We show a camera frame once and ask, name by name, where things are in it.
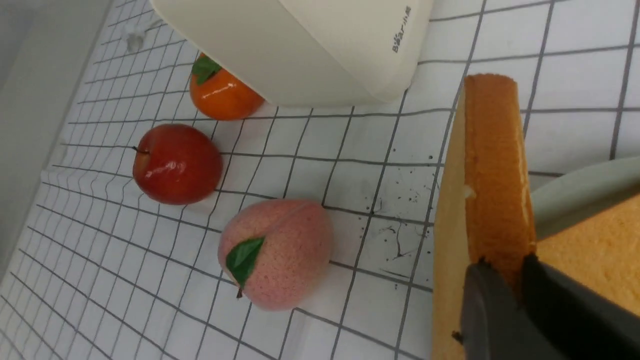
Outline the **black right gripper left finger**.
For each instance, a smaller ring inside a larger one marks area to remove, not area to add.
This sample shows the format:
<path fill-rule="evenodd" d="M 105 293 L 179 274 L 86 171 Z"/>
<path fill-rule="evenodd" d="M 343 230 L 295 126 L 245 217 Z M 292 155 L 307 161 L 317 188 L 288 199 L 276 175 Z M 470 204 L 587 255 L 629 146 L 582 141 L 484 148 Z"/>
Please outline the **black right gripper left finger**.
<path fill-rule="evenodd" d="M 537 330 L 514 292 L 489 264 L 467 266 L 460 330 L 466 360 L 565 360 Z"/>

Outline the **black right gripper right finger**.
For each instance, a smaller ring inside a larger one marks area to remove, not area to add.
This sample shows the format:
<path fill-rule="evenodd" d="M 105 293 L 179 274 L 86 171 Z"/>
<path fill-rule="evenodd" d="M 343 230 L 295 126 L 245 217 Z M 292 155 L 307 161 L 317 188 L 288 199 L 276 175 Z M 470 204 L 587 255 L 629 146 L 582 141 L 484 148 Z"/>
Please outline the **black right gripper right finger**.
<path fill-rule="evenodd" d="M 523 260 L 521 291 L 528 318 L 564 360 L 639 358 L 639 317 L 535 254 Z"/>

